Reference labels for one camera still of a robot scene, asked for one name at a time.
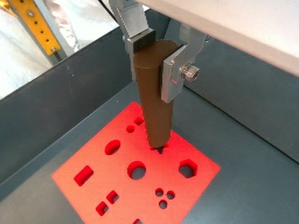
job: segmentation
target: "robotic arm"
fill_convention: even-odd
[[[149,27],[143,5],[133,0],[110,0],[111,9],[117,16],[121,29],[125,33],[126,51],[131,59],[133,79],[138,81],[135,70],[135,55],[151,43],[155,42],[155,31]],[[194,81],[199,75],[199,68],[193,65],[194,59],[202,51],[206,34],[193,28],[187,28],[189,45],[182,46],[163,61],[161,79],[153,86],[139,84],[139,94],[145,111],[145,124],[150,145],[163,153],[163,147],[171,135],[174,98],[183,90],[183,82]]]

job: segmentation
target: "metal clamp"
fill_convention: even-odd
[[[135,53],[155,41],[155,31],[149,28],[145,8],[134,0],[109,0],[117,21],[125,33],[126,51],[131,59],[133,79],[137,80],[133,65]]]
[[[191,28],[189,37],[189,45],[185,45],[163,62],[162,99],[167,103],[183,91],[183,81],[194,81],[199,76],[201,69],[193,62],[202,51],[207,35]]]

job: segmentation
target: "red plate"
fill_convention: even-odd
[[[179,224],[221,167],[173,131],[163,154],[134,102],[53,178],[87,224]]]

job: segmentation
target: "rectangular hole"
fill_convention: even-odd
[[[143,222],[139,219],[137,219],[134,224],[143,224]]]
[[[90,177],[93,176],[94,171],[87,165],[83,170],[79,172],[79,174],[75,176],[74,180],[77,181],[79,186],[83,186]]]
[[[107,205],[107,203],[105,201],[102,201],[98,204],[97,210],[98,210],[98,214],[101,216],[103,216],[106,214],[106,212],[109,211],[109,205]]]
[[[114,205],[118,199],[119,199],[119,195],[115,191],[113,191],[107,196],[107,200]]]

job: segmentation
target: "white panel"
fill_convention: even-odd
[[[137,1],[299,76],[299,1]]]

